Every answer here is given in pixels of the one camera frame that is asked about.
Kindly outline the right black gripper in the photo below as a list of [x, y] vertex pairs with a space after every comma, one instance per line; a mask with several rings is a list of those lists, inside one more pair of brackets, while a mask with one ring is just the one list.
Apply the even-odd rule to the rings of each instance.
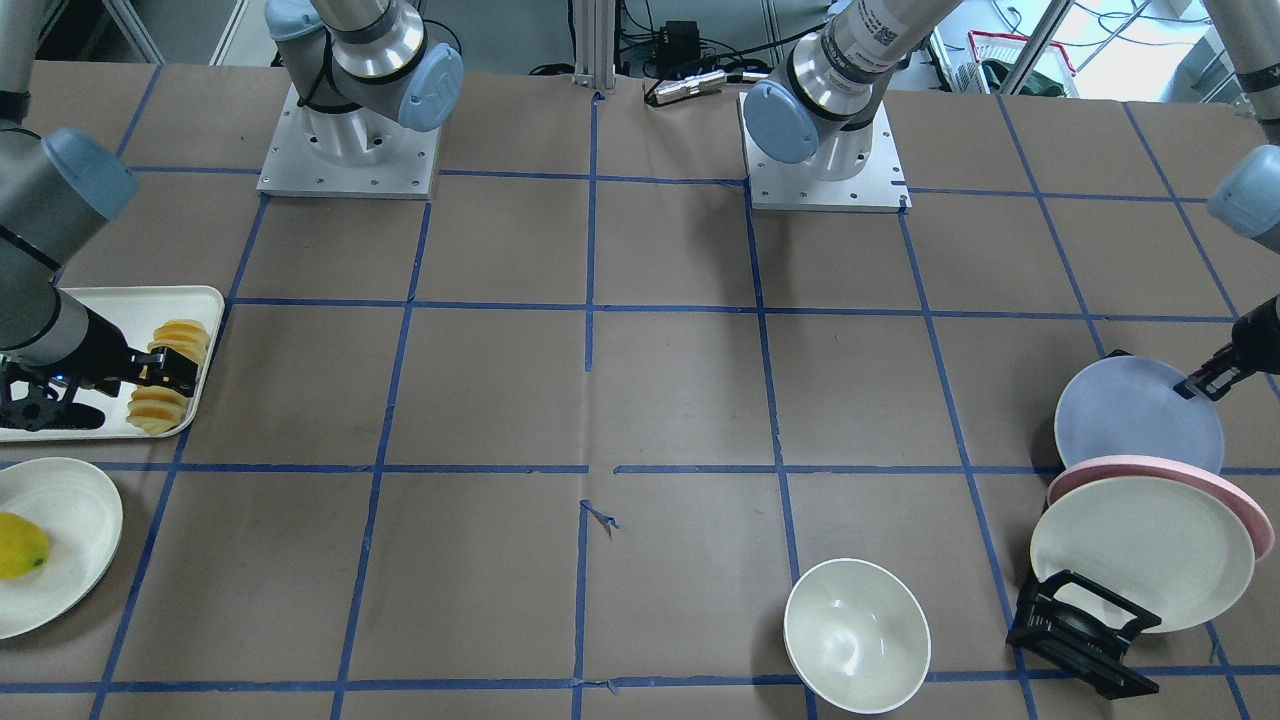
[[[198, 345], [179, 340], [152, 342], [145, 351], [127, 348], [119, 369], [95, 383], [95, 389], [116, 396], [119, 384], [137, 388], [127, 404], [125, 420], [146, 433], [163, 433], [182, 421], [195, 396]], [[104, 411], [76, 401], [86, 379], [69, 372], [45, 372], [3, 361], [3, 428], [87, 430], [105, 423]]]

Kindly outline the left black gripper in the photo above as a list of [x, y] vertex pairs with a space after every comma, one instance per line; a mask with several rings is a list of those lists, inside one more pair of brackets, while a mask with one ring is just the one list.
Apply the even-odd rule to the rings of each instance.
[[1230, 341], [1199, 370], [1179, 380], [1172, 391], [1183, 398], [1224, 398], [1243, 379], [1258, 372], [1279, 373], [1279, 296], [1242, 315]]

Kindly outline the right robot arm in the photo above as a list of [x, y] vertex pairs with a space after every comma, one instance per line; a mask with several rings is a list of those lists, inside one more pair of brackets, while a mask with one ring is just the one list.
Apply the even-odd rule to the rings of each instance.
[[[140, 184], [73, 128], [24, 127], [44, 4], [3, 4], [3, 429], [35, 439], [168, 437], [195, 415], [218, 324], [174, 305], [129, 331], [56, 283]], [[460, 99], [460, 50], [412, 1], [269, 1], [264, 20], [294, 91], [276, 128], [297, 177], [428, 192], [435, 135]]]

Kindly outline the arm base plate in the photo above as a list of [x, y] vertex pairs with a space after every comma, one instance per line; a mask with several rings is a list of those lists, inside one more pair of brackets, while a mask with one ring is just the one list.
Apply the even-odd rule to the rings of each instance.
[[739, 95], [751, 204], [778, 211], [897, 213], [911, 206], [887, 106], [832, 129], [773, 87]]
[[406, 129], [365, 108], [342, 114], [297, 104], [289, 88], [257, 190], [278, 197], [429, 200], [440, 129]]

